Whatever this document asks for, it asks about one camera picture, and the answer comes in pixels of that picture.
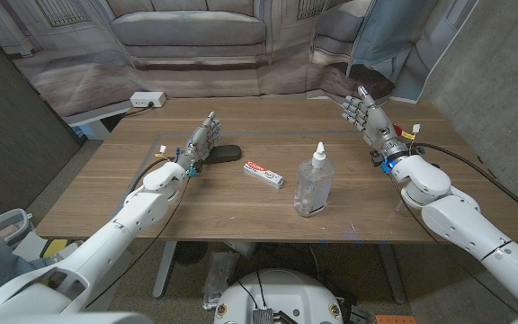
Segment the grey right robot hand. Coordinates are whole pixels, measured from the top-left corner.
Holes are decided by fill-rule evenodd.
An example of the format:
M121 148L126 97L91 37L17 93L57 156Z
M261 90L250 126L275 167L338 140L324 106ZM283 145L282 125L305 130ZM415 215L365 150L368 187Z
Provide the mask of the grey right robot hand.
M384 158L394 160L407 156L409 149L398 138L392 121L363 86L360 85L357 91L358 97L345 97L342 118L354 125L364 141Z

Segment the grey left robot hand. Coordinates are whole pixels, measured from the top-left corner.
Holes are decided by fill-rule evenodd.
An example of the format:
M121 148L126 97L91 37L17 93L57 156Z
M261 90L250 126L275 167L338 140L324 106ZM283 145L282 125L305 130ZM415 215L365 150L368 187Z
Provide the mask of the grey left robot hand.
M176 163L186 171L190 171L197 162L206 159L218 143L220 122L215 119L215 115L216 113L211 112L202 125L194 131L176 160Z

